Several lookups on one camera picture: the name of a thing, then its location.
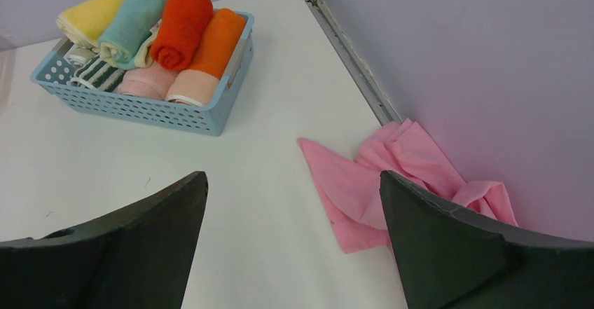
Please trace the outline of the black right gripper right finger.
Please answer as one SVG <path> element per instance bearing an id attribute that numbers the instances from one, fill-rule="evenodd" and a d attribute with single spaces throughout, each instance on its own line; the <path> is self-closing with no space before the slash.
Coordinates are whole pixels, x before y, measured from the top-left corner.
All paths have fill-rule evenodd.
<path id="1" fill-rule="evenodd" d="M 380 176 L 409 308 L 592 308 L 593 243 L 491 219 L 395 172 Z"/>

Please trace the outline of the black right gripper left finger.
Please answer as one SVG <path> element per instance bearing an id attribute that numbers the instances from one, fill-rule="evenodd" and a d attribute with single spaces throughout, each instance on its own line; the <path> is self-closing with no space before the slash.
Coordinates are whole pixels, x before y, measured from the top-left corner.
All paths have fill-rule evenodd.
<path id="1" fill-rule="evenodd" d="M 193 172 L 43 238 L 1 243 L 2 308 L 180 308 L 207 203 Z"/>

